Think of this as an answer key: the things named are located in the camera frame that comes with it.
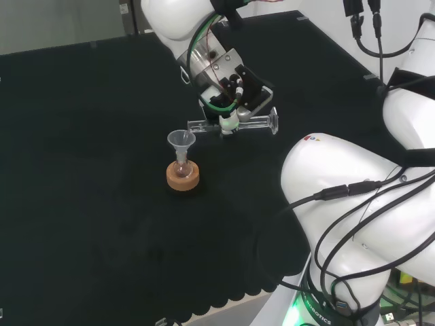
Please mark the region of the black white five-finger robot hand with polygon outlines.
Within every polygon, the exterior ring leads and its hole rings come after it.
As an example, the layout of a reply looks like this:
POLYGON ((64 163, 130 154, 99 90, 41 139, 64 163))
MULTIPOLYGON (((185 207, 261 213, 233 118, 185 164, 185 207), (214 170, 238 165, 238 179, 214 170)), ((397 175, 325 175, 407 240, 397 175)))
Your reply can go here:
POLYGON ((271 128, 273 134, 278 131, 277 112, 271 110, 271 116, 261 116, 273 98, 273 91, 245 65, 239 64, 235 72, 220 81, 223 90, 211 86, 202 97, 215 107, 233 106, 230 111, 218 111, 202 106, 205 119, 189 122, 191 132, 219 131, 222 135, 232 135, 248 128, 271 128))

